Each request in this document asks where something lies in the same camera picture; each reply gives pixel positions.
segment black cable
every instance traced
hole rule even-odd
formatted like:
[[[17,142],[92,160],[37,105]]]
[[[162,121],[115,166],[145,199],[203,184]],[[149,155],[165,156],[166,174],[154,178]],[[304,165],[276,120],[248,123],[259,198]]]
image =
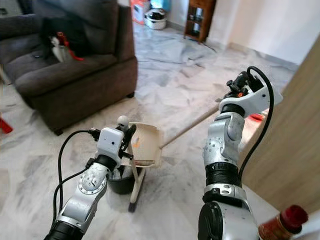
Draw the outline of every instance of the black cable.
[[[66,181],[69,181],[70,179],[84,173],[85,171],[87,170],[87,168],[83,169],[82,171],[72,175],[72,176],[69,176],[67,177],[66,179],[64,179],[63,181],[61,181],[61,183],[58,184],[58,186],[55,188],[54,190],[54,194],[53,194],[53,219],[52,219],[52,225],[51,227],[53,227],[55,221],[56,221],[56,218],[57,218],[57,194],[58,194],[58,190],[61,189],[62,185],[66,182]]]
[[[64,190],[63,190],[63,186],[62,186],[62,171],[61,171],[61,158],[62,158],[62,153],[65,149],[65,146],[67,145],[68,141],[76,134],[79,134],[79,133],[89,133],[88,130],[78,130],[78,131],[75,131],[73,133],[71,133],[67,138],[66,140],[64,141],[64,143],[62,144],[61,148],[60,148],[60,152],[59,152],[59,156],[58,156],[58,176],[59,176],[59,185],[60,185],[60,202],[59,202],[59,211],[62,210],[63,208],[63,204],[64,204]]]
[[[241,181],[242,181],[242,175],[244,173],[245,167],[246,167],[251,155],[256,150],[257,146],[260,144],[261,140],[264,138],[264,136],[266,134],[266,131],[267,131],[267,129],[269,127],[269,124],[270,124],[270,121],[271,121],[272,114],[274,112],[274,104],[275,104],[274,91],[273,91],[272,85],[271,85],[269,79],[267,78],[267,76],[259,68],[255,67],[255,66],[249,66],[247,68],[246,71],[247,71],[249,76],[251,76],[250,70],[254,70],[256,73],[258,73],[260,75],[260,77],[263,79],[263,81],[265,82],[265,84],[266,84],[266,86],[268,88],[268,92],[269,92],[270,104],[269,104],[268,116],[266,117],[265,124],[263,126],[262,132],[261,132],[259,138],[257,139],[257,141],[255,142],[255,144],[250,149],[249,153],[247,154],[247,156],[245,157],[245,159],[244,159],[244,161],[243,161],[243,163],[241,165],[241,168],[240,168],[240,171],[239,171],[239,179]]]

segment brown bottle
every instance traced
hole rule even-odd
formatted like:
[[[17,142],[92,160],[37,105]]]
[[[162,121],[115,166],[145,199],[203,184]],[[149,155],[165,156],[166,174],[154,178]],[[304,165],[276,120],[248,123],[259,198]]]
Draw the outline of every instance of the brown bottle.
[[[273,219],[261,224],[258,228],[261,240],[288,240],[302,230],[302,224],[308,220],[306,211],[292,205]]]

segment marble floor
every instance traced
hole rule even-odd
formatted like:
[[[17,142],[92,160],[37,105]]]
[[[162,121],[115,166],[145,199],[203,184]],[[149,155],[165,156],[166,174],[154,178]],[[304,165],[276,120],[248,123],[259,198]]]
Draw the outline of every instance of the marble floor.
[[[28,108],[11,85],[1,91],[1,113],[13,127],[1,135],[0,149],[0,239],[43,239],[52,221],[53,191],[58,183],[57,159],[61,144],[75,130],[114,126],[118,116],[157,126],[164,138],[173,136],[219,101],[226,82],[250,65],[261,68],[278,89],[283,89],[293,71],[260,57],[257,52],[221,50],[183,39],[167,28],[154,31],[134,26],[139,61],[135,98],[123,99],[55,136],[40,116]],[[84,240],[176,240],[197,239],[198,216],[203,205],[205,169],[202,146],[209,117],[162,152],[162,167],[148,169],[134,214],[128,213],[130,195],[109,189]],[[246,120],[242,146],[257,123]],[[96,144],[85,134],[66,147],[63,176],[83,169],[95,153]],[[76,180],[64,187],[67,199]],[[258,223],[277,210],[246,188]]]

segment gray sofa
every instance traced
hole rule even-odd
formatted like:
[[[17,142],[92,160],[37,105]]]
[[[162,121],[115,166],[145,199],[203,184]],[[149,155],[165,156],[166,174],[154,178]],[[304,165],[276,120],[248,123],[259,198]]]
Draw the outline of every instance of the gray sofa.
[[[35,14],[0,19],[0,64],[24,101],[57,135],[125,97],[133,97],[138,63],[131,9],[117,0],[35,0]],[[95,54],[58,62],[39,49],[41,19],[77,15]]]

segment sofa leg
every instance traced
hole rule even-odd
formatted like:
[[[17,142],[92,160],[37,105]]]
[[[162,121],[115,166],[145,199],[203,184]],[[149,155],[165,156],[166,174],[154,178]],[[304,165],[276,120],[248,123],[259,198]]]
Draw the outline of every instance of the sofa leg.
[[[61,134],[63,134],[64,132],[62,131],[62,129],[58,129],[54,131],[54,134],[57,136],[60,136]]]
[[[135,92],[128,94],[126,97],[132,99],[135,96]]]

